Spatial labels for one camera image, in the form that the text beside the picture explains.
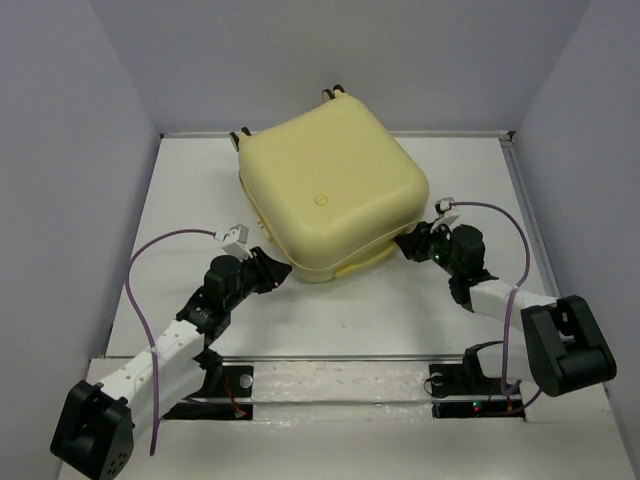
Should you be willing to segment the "yellow hard-shell suitcase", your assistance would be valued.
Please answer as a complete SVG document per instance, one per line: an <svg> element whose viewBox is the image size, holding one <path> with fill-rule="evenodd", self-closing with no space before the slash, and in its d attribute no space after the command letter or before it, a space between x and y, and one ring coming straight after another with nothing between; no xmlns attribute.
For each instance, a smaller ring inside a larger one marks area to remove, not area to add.
<svg viewBox="0 0 640 480"><path fill-rule="evenodd" d="M322 98L274 127L229 134L265 234L312 283L384 260L429 197L423 170L360 100L340 84Z"/></svg>

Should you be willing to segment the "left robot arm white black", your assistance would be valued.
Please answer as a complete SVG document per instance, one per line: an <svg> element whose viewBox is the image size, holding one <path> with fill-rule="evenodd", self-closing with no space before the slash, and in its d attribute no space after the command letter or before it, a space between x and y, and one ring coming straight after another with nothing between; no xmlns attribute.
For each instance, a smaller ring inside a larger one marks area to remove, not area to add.
<svg viewBox="0 0 640 480"><path fill-rule="evenodd" d="M215 257L165 331L113 373L74 385L65 399L51 453L89 479L114 479L138 438L188 396L209 395L221 383L222 358L211 350L248 296L278 288L291 274L286 263L254 247L247 257Z"/></svg>

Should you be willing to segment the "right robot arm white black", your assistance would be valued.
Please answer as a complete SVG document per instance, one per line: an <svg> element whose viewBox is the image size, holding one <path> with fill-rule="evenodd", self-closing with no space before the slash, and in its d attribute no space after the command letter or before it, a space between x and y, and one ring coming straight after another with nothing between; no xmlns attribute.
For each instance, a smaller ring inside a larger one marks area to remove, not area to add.
<svg viewBox="0 0 640 480"><path fill-rule="evenodd" d="M498 363L499 374L532 382L550 397L616 377L616 360L588 302L576 295L532 294L491 275L484 264L484 237L477 228L434 228L421 222L394 242L406 259L432 261L449 274L451 296L462 308L522 332L524 352L511 350L507 361Z"/></svg>

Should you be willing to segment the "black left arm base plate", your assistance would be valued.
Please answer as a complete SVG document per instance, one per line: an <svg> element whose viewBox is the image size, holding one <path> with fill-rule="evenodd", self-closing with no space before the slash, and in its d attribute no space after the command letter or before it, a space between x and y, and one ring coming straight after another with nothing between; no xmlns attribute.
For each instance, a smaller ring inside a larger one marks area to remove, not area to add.
<svg viewBox="0 0 640 480"><path fill-rule="evenodd" d="M254 413L253 385L253 366L225 365L219 378L208 374L203 387L176 404L163 419L250 421Z"/></svg>

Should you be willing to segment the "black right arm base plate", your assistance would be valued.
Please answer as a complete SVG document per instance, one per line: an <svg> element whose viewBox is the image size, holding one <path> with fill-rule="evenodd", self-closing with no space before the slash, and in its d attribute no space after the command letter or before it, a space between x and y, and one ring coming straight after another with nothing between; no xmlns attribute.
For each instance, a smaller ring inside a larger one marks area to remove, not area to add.
<svg viewBox="0 0 640 480"><path fill-rule="evenodd" d="M435 419L526 417L520 390L504 396L497 379L469 373L462 363L434 363L423 383Z"/></svg>

